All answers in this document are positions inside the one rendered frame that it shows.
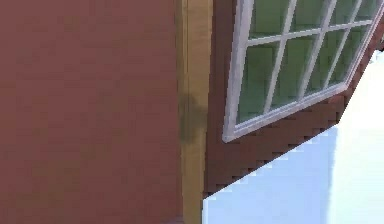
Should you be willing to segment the white framed window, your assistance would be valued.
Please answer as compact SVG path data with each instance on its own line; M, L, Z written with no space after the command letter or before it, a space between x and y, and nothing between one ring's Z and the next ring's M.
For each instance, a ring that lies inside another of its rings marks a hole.
M222 140L347 89L384 0L237 0Z

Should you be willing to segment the yellow wooden door frame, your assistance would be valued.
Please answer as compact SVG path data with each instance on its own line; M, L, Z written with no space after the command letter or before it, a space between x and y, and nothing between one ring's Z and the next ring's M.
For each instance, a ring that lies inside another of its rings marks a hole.
M184 224L202 224L212 13L212 0L176 0Z

